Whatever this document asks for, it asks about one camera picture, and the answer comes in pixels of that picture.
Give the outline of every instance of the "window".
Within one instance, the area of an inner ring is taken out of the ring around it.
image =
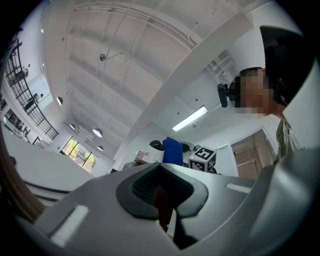
[[[91,173],[98,159],[98,156],[79,143],[79,141],[77,141],[74,137],[71,137],[64,145],[60,151],[60,154],[69,156],[73,161],[75,161],[89,173]]]

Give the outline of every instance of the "black metal railing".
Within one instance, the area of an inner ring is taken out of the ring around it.
[[[26,82],[28,69],[24,68],[21,64],[19,40],[14,44],[12,53],[5,67],[5,77],[9,86],[13,90],[15,98],[22,105],[27,115],[36,123],[37,127],[39,127],[49,138],[53,140],[59,133],[46,119],[44,114],[41,112],[37,101],[34,99],[34,96]]]

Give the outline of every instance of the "blue object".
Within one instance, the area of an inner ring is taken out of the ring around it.
[[[164,148],[162,162],[182,166],[183,152],[181,143],[171,137],[167,137],[162,143]]]

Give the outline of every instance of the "ceiling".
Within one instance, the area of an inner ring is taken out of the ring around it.
[[[252,2],[51,1],[43,22],[43,62],[52,95],[63,98],[59,109],[64,121],[88,131],[100,127],[103,137],[94,140],[113,159],[181,62],[210,32]],[[232,67],[215,74],[233,60],[229,57],[217,69],[213,66],[227,56],[220,54],[183,90],[170,95],[174,100],[161,112],[157,109],[153,121],[170,134],[174,125],[202,105],[208,110],[218,105],[217,84],[232,79]]]

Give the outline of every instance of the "white ceiling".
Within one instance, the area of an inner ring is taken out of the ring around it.
[[[63,98],[65,122],[88,131],[101,126],[103,154],[114,158],[171,73],[211,31],[239,12],[235,2],[52,1],[43,23],[43,62],[52,95]],[[101,54],[111,58],[102,62]],[[212,110],[219,104],[218,83],[204,69],[170,96],[174,100],[159,115],[158,109],[154,122],[171,133],[200,106]]]

